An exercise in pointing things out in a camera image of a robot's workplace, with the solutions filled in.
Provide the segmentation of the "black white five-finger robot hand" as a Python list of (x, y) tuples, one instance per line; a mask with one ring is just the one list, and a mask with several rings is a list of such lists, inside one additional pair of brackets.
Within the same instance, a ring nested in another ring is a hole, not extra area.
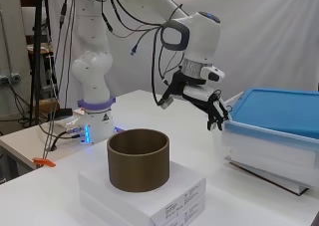
[(172, 103), (172, 96), (180, 96), (207, 114), (207, 129), (218, 127), (229, 120), (221, 90), (210, 87), (208, 82), (220, 82), (225, 73), (211, 64), (203, 64), (188, 59), (172, 75), (171, 83), (159, 100), (159, 106), (166, 109)]

